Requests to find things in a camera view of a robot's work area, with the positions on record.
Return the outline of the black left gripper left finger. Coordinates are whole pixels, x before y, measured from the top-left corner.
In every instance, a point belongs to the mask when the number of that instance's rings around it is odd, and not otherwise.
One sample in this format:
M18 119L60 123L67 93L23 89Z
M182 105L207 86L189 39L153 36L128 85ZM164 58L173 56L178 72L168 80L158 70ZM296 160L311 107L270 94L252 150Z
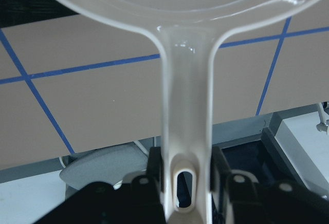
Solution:
M37 223L165 223L160 202L162 157L159 147L149 151L147 170L121 187L96 181L74 193Z

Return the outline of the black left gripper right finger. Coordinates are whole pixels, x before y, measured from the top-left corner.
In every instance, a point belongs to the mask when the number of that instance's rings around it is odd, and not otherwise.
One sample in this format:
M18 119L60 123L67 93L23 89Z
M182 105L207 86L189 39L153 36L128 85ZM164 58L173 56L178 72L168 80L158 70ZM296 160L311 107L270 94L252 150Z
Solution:
M210 166L213 223L328 223L328 201L291 180L262 186L247 171L232 170L213 147Z

